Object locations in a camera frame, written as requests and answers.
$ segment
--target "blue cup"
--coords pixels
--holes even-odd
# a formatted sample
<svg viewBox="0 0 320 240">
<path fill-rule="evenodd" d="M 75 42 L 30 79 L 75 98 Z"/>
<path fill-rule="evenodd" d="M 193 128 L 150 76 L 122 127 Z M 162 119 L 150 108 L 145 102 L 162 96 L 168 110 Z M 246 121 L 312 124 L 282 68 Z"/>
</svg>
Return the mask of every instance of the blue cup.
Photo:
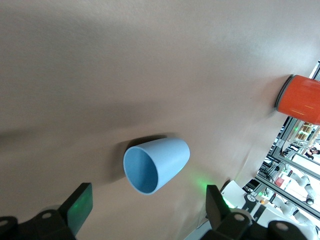
<svg viewBox="0 0 320 240">
<path fill-rule="evenodd" d="M 186 165 L 190 150 L 180 138 L 162 138 L 128 148 L 123 157 L 127 179 L 141 194 L 151 195 Z"/>
</svg>

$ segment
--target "red cup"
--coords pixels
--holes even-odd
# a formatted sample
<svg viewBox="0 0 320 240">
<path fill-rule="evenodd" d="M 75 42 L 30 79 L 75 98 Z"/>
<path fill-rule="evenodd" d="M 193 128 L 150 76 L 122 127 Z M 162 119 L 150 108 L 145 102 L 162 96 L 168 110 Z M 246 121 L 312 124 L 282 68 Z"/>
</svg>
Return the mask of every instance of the red cup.
<svg viewBox="0 0 320 240">
<path fill-rule="evenodd" d="M 320 125 L 320 82 L 291 75 L 284 83 L 275 107 L 280 113 Z"/>
</svg>

